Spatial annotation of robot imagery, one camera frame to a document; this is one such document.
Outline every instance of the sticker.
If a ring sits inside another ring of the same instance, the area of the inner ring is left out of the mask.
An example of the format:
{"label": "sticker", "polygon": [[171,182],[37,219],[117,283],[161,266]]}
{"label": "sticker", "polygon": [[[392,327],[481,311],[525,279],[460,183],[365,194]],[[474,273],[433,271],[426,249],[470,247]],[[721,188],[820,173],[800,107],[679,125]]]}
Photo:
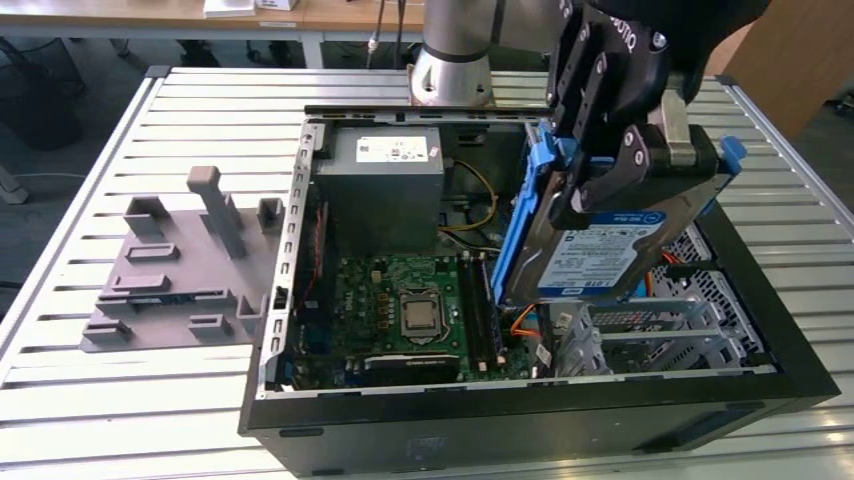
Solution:
{"label": "sticker", "polygon": [[296,23],[293,22],[257,22],[257,25],[270,28],[296,28]]}
{"label": "sticker", "polygon": [[426,137],[360,137],[356,162],[425,162]]}
{"label": "sticker", "polygon": [[600,295],[637,256],[635,242],[664,223],[663,212],[601,213],[586,230],[566,230],[536,285],[544,297]]}
{"label": "sticker", "polygon": [[542,347],[541,343],[536,346],[536,358],[542,362],[542,365],[550,367],[550,352]]}
{"label": "sticker", "polygon": [[554,321],[554,328],[568,328],[570,321],[572,321],[572,315],[569,315],[568,313],[562,312],[557,316],[557,320]]}

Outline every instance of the cable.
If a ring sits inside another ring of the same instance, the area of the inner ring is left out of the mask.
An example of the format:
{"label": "cable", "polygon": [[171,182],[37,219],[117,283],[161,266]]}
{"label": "cable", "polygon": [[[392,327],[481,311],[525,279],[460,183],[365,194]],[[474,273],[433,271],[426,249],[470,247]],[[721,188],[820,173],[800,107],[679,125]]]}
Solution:
{"label": "cable", "polygon": [[661,251],[661,257],[664,257],[664,260],[667,261],[667,263],[673,264],[673,263],[681,263],[681,260],[679,260],[679,257],[676,257],[672,253],[669,252],[664,252]]}
{"label": "cable", "polygon": [[645,272],[643,275],[643,288],[645,288],[645,296],[652,296],[652,272]]}
{"label": "cable", "polygon": [[524,317],[526,316],[528,313],[530,313],[530,310],[533,310],[534,306],[536,306],[536,304],[532,303],[530,305],[524,307],[524,310],[521,310],[521,313],[518,314],[518,317],[516,317],[516,321],[512,322],[512,325],[509,326],[509,334],[510,335],[521,335],[521,336],[526,336],[526,337],[538,337],[538,333],[536,333],[533,330],[525,330],[524,328],[518,328],[518,325],[521,325],[521,321],[524,320]]}
{"label": "cable", "polygon": [[394,70],[400,67],[400,41],[402,39],[402,14],[405,12],[405,0],[397,0],[397,40],[394,42]]}
{"label": "cable", "polygon": [[14,178],[19,177],[70,177],[85,178],[85,175],[77,173],[21,173],[19,175],[11,175]]}
{"label": "cable", "polygon": [[385,0],[378,2],[378,15],[376,16],[376,28],[373,29],[373,33],[370,34],[370,38],[368,39],[368,60],[364,64],[364,68],[370,69],[370,59],[373,58],[373,52],[378,47],[378,31],[382,27],[382,13],[385,12]]}
{"label": "cable", "polygon": [[5,280],[0,280],[0,288],[6,290],[19,290],[23,288],[23,284],[19,282],[6,282]]}
{"label": "cable", "polygon": [[474,170],[474,168],[461,160],[453,160],[453,164],[461,166],[465,170],[470,172],[470,174],[477,178],[477,180],[480,180],[480,183],[482,183],[482,186],[489,191],[490,205],[489,205],[489,212],[486,216],[482,218],[482,220],[474,223],[469,223],[466,225],[452,225],[448,227],[438,227],[438,230],[442,232],[461,232],[461,231],[473,230],[481,227],[482,225],[485,225],[492,221],[492,218],[494,217],[494,211],[497,210],[497,196],[494,195],[494,190],[492,189],[492,185],[489,185],[489,182],[486,181],[485,177],[480,175],[480,172],[477,172],[477,170]]}
{"label": "cable", "polygon": [[453,233],[444,231],[444,230],[438,230],[438,232],[448,237],[448,240],[450,240],[458,247],[466,249],[466,250],[478,250],[478,251],[484,251],[484,252],[493,252],[493,253],[501,253],[500,248],[494,248],[494,247],[478,247],[470,243],[468,243],[465,240],[462,240],[461,238],[458,238],[456,235],[453,235]]}
{"label": "cable", "polygon": [[[474,221],[470,219],[470,208],[465,209],[464,215],[465,215],[465,223],[474,223]],[[477,236],[482,239],[482,245],[486,246],[486,247],[490,247],[492,246],[492,241],[489,240],[489,237],[482,232],[482,230],[478,229],[478,228],[474,228],[472,230],[472,232],[476,233]]]}

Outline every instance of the floor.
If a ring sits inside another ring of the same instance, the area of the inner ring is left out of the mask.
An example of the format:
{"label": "floor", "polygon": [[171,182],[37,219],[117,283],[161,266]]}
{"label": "floor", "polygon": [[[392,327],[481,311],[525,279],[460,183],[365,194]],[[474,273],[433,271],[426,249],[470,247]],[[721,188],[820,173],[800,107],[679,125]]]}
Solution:
{"label": "floor", "polygon": [[[269,57],[265,42],[253,42],[262,57]],[[65,42],[79,75],[86,84],[85,94],[74,100],[82,123],[82,138],[59,150],[38,152],[29,149],[11,133],[0,127],[0,159],[11,174],[71,173],[85,175],[111,133],[127,101],[149,65],[178,65],[179,48],[163,40],[133,40],[131,55],[115,57],[106,40]],[[242,42],[212,42],[214,56],[222,67],[258,67],[245,56]],[[390,68],[390,44],[377,50],[374,68]],[[304,65],[296,45],[290,48],[292,63]],[[496,70],[541,70],[536,54],[498,50],[490,54]],[[328,68],[361,68],[364,46],[358,43],[324,44]],[[854,120],[821,110],[795,147],[829,184],[845,205],[854,207]],[[79,179],[67,176],[21,177],[30,192],[23,205],[0,202],[0,285],[22,282],[49,240],[55,225],[75,193]],[[15,291],[0,286],[0,316],[6,311]]]}

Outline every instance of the aluminum rail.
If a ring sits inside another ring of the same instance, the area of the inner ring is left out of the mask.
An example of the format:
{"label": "aluminum rail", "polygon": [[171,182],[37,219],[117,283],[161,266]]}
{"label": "aluminum rail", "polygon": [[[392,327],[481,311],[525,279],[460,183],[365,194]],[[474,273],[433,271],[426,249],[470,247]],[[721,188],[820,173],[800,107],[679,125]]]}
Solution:
{"label": "aluminum rail", "polygon": [[[541,74],[494,73],[498,104],[540,105],[544,81]],[[175,68],[143,80],[0,324],[3,478],[288,478],[254,440],[236,434],[249,346],[85,354],[79,332],[133,195],[158,194],[169,209],[200,208],[185,175],[212,164],[237,207],[284,197],[302,106],[405,101],[398,72]],[[841,395],[689,453],[454,469],[424,478],[854,477],[851,214],[737,88],[704,82],[689,114],[712,137],[744,142],[744,171],[720,202]]]}

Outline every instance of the black cable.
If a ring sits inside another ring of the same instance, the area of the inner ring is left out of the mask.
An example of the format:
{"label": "black cable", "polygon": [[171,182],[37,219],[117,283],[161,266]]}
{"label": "black cable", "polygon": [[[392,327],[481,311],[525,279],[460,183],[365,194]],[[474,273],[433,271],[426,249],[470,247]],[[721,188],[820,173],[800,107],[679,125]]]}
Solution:
{"label": "black cable", "polygon": [[19,282],[6,282],[3,280],[0,280],[0,288],[7,290],[19,290],[21,288],[23,288],[23,284]]}
{"label": "black cable", "polygon": [[468,248],[469,250],[482,250],[482,251],[493,252],[493,253],[498,252],[498,249],[494,248],[494,247],[489,247],[486,245],[477,246],[473,243],[470,243],[469,241],[462,240],[462,238],[458,235],[456,235],[453,232],[448,232],[448,231],[441,230],[441,233],[444,235],[446,235],[448,237],[450,237],[450,239],[454,240],[458,243],[458,245],[461,245],[462,247]]}
{"label": "black cable", "polygon": [[405,0],[397,0],[397,40],[394,41],[394,70],[400,68],[400,43],[402,39],[404,12],[405,12]]}
{"label": "black cable", "polygon": [[[378,15],[376,16],[376,29],[370,34],[370,40],[376,43],[378,48],[378,30],[382,28],[382,13],[385,12],[385,0],[378,2]],[[370,51],[370,41],[368,40],[368,60],[364,64],[364,68],[370,69],[370,59],[373,58],[373,52]]]}

